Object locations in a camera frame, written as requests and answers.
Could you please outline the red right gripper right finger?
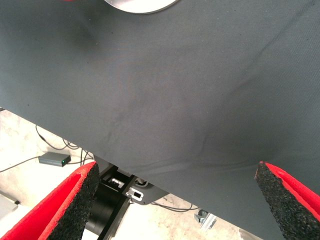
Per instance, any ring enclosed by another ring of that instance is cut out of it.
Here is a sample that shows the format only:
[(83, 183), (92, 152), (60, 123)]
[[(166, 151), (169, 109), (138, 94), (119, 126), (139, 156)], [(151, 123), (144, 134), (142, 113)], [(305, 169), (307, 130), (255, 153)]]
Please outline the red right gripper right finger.
[(286, 240), (320, 238), (320, 196), (282, 168), (261, 161), (255, 180)]

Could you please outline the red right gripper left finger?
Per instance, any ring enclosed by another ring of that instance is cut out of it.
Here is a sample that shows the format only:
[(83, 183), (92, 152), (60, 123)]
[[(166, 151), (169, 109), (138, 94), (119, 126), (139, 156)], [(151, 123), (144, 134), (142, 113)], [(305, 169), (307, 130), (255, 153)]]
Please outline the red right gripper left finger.
[(12, 229), (3, 240), (80, 240), (100, 182), (98, 164), (77, 168)]

